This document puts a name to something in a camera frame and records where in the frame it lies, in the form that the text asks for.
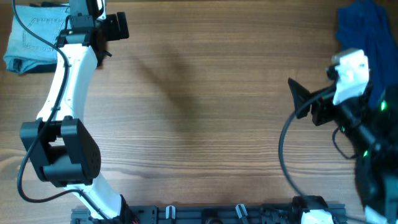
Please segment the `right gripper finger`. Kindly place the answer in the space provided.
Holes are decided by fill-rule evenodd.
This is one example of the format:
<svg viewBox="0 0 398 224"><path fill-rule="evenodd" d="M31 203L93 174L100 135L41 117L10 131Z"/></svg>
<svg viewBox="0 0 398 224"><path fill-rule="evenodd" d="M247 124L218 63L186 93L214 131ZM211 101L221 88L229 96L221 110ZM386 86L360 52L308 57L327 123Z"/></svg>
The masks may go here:
<svg viewBox="0 0 398 224"><path fill-rule="evenodd" d="M298 101L295 103L295 117L302 119L308 115L310 111L311 103L308 100Z"/></svg>
<svg viewBox="0 0 398 224"><path fill-rule="evenodd" d="M288 79L288 85L293 97L295 109L299 109L310 99L311 93L292 78Z"/></svg>

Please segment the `light blue denim shorts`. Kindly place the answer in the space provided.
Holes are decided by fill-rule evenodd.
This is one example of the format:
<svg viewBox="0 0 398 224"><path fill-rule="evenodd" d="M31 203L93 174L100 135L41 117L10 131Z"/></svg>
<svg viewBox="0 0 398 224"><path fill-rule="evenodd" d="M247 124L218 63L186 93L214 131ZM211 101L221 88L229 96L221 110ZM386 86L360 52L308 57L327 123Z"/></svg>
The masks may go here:
<svg viewBox="0 0 398 224"><path fill-rule="evenodd" d="M70 15L70 7L67 5L17 5L16 11L29 30L53 45L56 44L60 31L70 27L70 24L65 23ZM54 72L57 67L57 51L29 34L13 19L4 62L6 70L18 75Z"/></svg>

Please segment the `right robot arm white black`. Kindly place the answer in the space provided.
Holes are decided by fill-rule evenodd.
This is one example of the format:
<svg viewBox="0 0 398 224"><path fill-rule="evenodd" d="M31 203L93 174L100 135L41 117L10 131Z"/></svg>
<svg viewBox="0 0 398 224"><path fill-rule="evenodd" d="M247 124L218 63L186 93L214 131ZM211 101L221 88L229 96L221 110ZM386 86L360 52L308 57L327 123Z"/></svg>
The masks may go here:
<svg viewBox="0 0 398 224"><path fill-rule="evenodd" d="M309 92L288 80L298 117L314 125L334 121L355 148L355 179L361 202L388 223L397 221L397 85L387 87L378 105L368 105L371 87L334 105L335 89Z"/></svg>

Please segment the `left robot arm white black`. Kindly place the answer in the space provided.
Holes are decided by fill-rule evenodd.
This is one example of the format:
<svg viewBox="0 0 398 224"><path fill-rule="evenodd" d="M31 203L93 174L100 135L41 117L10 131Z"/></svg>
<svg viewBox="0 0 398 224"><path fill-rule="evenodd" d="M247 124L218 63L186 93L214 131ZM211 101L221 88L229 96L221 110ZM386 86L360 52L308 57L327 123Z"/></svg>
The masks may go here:
<svg viewBox="0 0 398 224"><path fill-rule="evenodd" d="M52 48L57 67L45 104L33 122L21 126L37 177L73 194L93 223L137 223L124 197L101 174L100 149L83 124L85 101L94 71L108 55L109 41L127 39L125 13L106 13L104 1L70 1L70 15Z"/></svg>

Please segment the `black folded garment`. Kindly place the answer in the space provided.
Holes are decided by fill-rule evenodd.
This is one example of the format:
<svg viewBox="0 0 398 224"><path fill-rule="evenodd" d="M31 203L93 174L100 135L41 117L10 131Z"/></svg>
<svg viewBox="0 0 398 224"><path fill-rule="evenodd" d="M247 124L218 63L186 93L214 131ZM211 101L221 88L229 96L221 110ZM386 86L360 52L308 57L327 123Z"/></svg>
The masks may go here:
<svg viewBox="0 0 398 224"><path fill-rule="evenodd" d="M106 1L70 1L69 4L43 2L40 6L16 7L27 29L23 32L22 46L27 58L21 61L21 73L54 72L57 53L54 47L76 43L91 46L98 65L108 53L105 42L110 32L105 15Z"/></svg>

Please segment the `dark blue garment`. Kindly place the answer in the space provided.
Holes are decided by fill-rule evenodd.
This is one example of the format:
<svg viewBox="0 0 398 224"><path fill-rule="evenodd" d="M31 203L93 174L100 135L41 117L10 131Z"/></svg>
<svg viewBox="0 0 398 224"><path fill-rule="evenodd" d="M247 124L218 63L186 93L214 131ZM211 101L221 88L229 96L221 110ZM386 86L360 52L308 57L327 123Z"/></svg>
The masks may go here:
<svg viewBox="0 0 398 224"><path fill-rule="evenodd" d="M339 8L336 39L343 50L361 49L368 57L373 83L368 105L375 108L384 90L397 84L397 44L386 10L373 1L355 1Z"/></svg>

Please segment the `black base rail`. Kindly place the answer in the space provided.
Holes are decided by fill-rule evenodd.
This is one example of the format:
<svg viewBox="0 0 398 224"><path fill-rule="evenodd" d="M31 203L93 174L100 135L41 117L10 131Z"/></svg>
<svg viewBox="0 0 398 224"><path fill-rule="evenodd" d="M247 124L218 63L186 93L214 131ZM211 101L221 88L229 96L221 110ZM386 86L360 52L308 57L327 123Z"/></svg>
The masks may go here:
<svg viewBox="0 0 398 224"><path fill-rule="evenodd" d="M290 203L237 204L207 207L135 206L130 210L135 217L131 223L347 223L345 205L326 202L312 196L307 203L294 197Z"/></svg>

